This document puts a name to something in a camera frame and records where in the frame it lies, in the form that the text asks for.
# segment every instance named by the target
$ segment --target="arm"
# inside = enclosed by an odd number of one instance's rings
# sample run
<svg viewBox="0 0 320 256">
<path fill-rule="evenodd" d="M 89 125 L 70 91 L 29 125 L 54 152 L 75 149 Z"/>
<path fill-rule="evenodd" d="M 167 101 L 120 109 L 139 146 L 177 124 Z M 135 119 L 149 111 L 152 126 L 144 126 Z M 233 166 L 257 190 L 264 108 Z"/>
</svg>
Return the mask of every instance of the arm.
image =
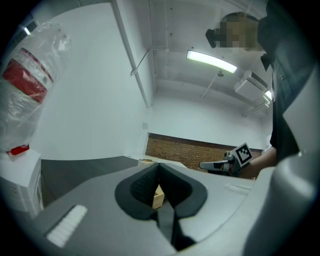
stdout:
<svg viewBox="0 0 320 256">
<path fill-rule="evenodd" d="M 276 166 L 277 164 L 277 149 L 275 147 L 249 162 L 249 164 L 242 169 L 240 178 L 251 179 L 257 177 L 263 168 Z"/>
</svg>

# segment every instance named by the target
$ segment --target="ceiling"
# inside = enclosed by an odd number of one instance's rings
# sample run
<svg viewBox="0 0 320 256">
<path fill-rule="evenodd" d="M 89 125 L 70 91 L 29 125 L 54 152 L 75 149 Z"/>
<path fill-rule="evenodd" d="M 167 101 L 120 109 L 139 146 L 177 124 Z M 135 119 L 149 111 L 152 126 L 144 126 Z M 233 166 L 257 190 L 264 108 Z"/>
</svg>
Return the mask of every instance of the ceiling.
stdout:
<svg viewBox="0 0 320 256">
<path fill-rule="evenodd" d="M 266 16 L 265 10 L 263 0 L 150 0 L 152 43 L 159 49 L 154 51 L 156 78 L 161 81 L 158 86 L 163 86 L 164 81 L 168 81 L 166 87 L 174 86 L 172 82 L 187 83 L 205 91 L 220 69 L 188 60 L 187 52 L 193 50 L 237 66 L 234 74 L 222 71 L 224 76 L 214 80 L 213 91 L 242 102 L 243 107 L 259 105 L 263 99 L 251 102 L 237 94 L 234 86 L 247 70 L 254 71 L 270 84 L 271 72 L 266 73 L 260 62 L 263 53 L 239 48 L 211 48 L 205 34 L 207 29 L 217 28 L 221 18 L 229 13 L 246 12 L 261 19 Z"/>
</svg>

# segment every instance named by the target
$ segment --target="plastic bag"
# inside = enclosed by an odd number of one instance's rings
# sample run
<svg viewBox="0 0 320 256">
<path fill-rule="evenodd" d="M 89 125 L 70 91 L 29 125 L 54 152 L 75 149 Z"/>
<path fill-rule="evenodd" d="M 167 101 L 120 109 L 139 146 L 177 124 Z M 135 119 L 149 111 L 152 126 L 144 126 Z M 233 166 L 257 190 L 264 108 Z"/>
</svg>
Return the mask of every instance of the plastic bag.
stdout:
<svg viewBox="0 0 320 256">
<path fill-rule="evenodd" d="M 0 77 L 0 151 L 29 145 L 46 96 L 69 62 L 71 42 L 44 23 L 12 51 Z"/>
</svg>

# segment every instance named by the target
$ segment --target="gray floor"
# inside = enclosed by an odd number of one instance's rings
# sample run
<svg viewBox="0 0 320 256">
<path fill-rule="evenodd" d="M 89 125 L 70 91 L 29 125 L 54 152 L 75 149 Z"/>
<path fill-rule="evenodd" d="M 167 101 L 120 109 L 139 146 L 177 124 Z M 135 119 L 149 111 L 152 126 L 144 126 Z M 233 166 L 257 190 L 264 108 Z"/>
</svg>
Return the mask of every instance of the gray floor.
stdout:
<svg viewBox="0 0 320 256">
<path fill-rule="evenodd" d="M 158 209 L 159 229 L 166 239 L 171 242 L 174 226 L 174 209 L 168 200 L 164 199 L 162 206 Z"/>
</svg>

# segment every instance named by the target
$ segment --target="sleeve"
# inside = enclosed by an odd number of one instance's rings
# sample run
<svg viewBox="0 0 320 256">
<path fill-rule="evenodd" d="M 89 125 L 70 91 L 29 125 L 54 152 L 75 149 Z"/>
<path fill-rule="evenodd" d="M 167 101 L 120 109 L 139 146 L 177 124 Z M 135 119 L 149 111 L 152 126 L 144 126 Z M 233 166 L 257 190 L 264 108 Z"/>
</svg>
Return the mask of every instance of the sleeve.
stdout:
<svg viewBox="0 0 320 256">
<path fill-rule="evenodd" d="M 276 108 L 273 106 L 272 111 L 272 134 L 270 139 L 270 144 L 272 147 L 277 148 L 277 117 L 276 117 Z"/>
</svg>

